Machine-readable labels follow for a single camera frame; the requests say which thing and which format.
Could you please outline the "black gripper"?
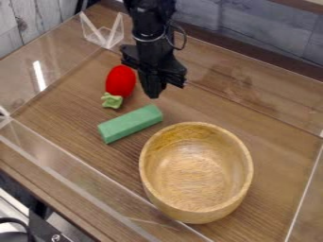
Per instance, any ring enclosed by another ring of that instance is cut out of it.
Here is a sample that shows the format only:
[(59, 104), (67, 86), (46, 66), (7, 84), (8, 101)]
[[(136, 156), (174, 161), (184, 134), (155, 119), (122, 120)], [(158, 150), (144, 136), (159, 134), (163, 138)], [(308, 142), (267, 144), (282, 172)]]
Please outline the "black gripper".
[(158, 98), (171, 84), (184, 87), (187, 68), (174, 56), (174, 47), (167, 39), (155, 42), (123, 44), (122, 63), (138, 71), (144, 93)]

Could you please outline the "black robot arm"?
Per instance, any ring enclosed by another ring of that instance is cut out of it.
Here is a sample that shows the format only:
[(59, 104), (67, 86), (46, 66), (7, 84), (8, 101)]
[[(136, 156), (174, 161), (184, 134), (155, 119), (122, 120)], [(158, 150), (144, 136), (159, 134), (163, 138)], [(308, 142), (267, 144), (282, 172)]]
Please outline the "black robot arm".
[(138, 72), (146, 95), (156, 99), (171, 84), (184, 87), (187, 68), (175, 58), (187, 33), (174, 22), (176, 0), (124, 0), (135, 44), (123, 44), (122, 63)]

